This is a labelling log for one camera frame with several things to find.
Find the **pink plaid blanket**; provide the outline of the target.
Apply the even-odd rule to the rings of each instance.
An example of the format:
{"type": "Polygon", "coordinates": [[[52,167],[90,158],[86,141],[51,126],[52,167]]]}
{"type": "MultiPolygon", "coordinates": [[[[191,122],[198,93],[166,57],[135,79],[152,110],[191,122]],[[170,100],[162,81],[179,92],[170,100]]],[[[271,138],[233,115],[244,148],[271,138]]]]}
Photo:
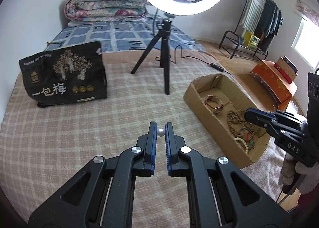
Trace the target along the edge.
{"type": "MultiPolygon", "coordinates": [[[[115,157],[134,146],[151,121],[172,122],[174,133],[203,156],[225,155],[183,100],[193,79],[215,69],[192,59],[171,64],[167,96],[154,59],[132,75],[136,58],[111,64],[110,57],[103,58],[107,99],[39,108],[18,75],[1,124],[1,187],[23,220],[93,157],[115,157]]],[[[260,161],[243,169],[273,200],[284,154],[271,138],[260,161]]],[[[189,227],[186,181],[168,176],[164,138],[157,140],[154,176],[136,179],[132,227],[189,227]]]]}

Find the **striped hanging cloth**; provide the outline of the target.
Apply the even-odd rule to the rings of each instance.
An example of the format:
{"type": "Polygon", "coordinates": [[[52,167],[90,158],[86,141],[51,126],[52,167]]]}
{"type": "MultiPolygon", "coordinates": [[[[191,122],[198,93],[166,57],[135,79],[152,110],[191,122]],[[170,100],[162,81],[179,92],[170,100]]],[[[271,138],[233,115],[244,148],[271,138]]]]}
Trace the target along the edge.
{"type": "Polygon", "coordinates": [[[262,15],[266,0],[248,0],[240,25],[253,33],[262,15]]]}

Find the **cardboard box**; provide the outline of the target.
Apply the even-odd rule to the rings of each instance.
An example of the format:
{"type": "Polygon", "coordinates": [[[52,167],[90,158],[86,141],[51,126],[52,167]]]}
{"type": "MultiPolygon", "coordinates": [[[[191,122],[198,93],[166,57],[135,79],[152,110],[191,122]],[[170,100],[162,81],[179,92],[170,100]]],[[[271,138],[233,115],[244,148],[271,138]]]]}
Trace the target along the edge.
{"type": "Polygon", "coordinates": [[[257,162],[266,151],[270,140],[266,130],[243,119],[246,109],[255,109],[256,105],[229,77],[213,74],[194,79],[184,101],[237,167],[257,162]],[[213,114],[204,104],[207,95],[217,95],[230,103],[221,113],[213,114]]]}

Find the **black tripod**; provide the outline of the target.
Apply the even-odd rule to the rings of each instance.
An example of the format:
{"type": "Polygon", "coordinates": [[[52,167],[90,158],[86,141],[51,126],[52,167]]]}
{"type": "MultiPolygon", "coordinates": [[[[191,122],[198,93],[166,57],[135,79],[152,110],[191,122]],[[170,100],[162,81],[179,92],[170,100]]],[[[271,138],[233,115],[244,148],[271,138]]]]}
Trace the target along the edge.
{"type": "Polygon", "coordinates": [[[148,44],[147,48],[142,53],[141,57],[135,64],[134,68],[131,71],[131,74],[135,74],[137,69],[149,55],[150,51],[155,47],[157,42],[160,40],[160,68],[164,70],[164,92],[166,95],[170,95],[170,50],[169,50],[169,37],[171,34],[171,19],[175,18],[176,14],[164,13],[166,18],[162,20],[160,24],[161,28],[158,33],[154,35],[153,39],[148,44]]]}

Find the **floral folded quilt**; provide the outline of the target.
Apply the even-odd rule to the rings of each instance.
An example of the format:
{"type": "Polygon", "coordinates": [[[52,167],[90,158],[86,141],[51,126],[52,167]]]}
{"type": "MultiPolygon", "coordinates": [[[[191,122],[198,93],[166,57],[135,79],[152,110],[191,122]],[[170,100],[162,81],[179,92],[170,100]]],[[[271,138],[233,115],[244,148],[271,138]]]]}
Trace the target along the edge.
{"type": "Polygon", "coordinates": [[[68,0],[64,15],[73,23],[134,21],[148,15],[146,0],[68,0]]]}

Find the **dark hanging clothes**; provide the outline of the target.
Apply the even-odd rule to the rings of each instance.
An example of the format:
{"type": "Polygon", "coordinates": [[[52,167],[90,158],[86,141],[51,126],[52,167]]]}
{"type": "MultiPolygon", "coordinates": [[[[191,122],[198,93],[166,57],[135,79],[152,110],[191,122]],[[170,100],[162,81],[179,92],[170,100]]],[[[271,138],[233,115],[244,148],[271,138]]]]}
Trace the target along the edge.
{"type": "Polygon", "coordinates": [[[254,32],[255,36],[260,39],[257,46],[260,51],[264,53],[268,52],[282,24],[282,11],[273,0],[266,0],[262,15],[254,32]]]}

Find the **yellow green box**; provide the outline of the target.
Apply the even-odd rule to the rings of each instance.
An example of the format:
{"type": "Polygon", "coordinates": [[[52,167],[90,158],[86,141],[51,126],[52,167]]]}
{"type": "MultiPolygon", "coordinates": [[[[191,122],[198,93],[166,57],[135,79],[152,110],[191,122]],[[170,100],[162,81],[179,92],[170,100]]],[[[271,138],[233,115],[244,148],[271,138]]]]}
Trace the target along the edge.
{"type": "Polygon", "coordinates": [[[251,33],[250,31],[245,31],[241,35],[241,40],[243,40],[242,45],[244,47],[247,47],[252,50],[256,50],[260,42],[260,39],[256,37],[253,33],[251,33]]]}

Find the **orange cloth covered box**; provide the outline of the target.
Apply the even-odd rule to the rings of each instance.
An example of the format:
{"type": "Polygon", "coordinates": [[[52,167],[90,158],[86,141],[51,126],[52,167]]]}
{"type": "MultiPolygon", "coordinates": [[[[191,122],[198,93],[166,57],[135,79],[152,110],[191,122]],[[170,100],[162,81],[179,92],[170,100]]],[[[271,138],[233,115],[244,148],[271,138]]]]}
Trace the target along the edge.
{"type": "Polygon", "coordinates": [[[277,101],[277,108],[286,111],[297,91],[297,85],[294,82],[289,83],[275,68],[275,63],[268,60],[259,62],[250,75],[256,77],[269,90],[277,101]]]}

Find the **black metal clothes rack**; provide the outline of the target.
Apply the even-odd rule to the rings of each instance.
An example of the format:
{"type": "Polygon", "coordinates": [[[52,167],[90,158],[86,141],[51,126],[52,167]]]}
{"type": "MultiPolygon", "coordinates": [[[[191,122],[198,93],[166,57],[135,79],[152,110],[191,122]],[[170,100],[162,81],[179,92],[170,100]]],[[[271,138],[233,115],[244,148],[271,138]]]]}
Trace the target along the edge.
{"type": "Polygon", "coordinates": [[[230,58],[263,60],[283,25],[282,10],[275,0],[246,0],[234,30],[227,30],[219,44],[230,58]]]}

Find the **stacked boxes on orange box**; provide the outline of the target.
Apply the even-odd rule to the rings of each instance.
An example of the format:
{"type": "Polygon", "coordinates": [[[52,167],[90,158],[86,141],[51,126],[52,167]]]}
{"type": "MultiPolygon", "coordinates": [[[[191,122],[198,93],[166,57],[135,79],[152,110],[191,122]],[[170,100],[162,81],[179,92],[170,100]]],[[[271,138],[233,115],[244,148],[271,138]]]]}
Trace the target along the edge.
{"type": "Polygon", "coordinates": [[[298,76],[298,68],[286,57],[280,57],[275,63],[274,67],[280,74],[291,84],[298,76]]]}

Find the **blue patterned bedsheet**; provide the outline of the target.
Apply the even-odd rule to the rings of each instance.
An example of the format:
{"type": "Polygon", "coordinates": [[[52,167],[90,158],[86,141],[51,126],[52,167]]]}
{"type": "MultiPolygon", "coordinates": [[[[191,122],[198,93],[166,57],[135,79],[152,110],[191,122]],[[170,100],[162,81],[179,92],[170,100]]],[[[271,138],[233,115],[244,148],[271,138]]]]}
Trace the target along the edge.
{"type": "Polygon", "coordinates": [[[47,50],[99,41],[103,52],[144,50],[153,39],[153,15],[136,21],[99,22],[64,28],[47,50]]]}

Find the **white pearl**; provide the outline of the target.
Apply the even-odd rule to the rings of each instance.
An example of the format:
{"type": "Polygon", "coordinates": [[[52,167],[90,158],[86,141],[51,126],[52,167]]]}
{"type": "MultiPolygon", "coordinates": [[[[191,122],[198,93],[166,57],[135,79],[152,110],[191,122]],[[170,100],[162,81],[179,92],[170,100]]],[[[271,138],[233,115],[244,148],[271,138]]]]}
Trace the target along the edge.
{"type": "Polygon", "coordinates": [[[158,128],[158,129],[157,129],[157,135],[158,135],[159,137],[165,136],[165,129],[164,129],[164,128],[158,128]]]}

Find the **black snack bag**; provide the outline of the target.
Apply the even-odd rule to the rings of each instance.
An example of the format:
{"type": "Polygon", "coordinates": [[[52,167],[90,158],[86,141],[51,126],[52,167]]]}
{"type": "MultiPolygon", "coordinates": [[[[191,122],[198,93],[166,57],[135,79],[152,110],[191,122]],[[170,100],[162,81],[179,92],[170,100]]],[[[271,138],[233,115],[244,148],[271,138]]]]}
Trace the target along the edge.
{"type": "Polygon", "coordinates": [[[40,108],[108,97],[100,42],[39,52],[19,65],[25,90],[40,108]]]}

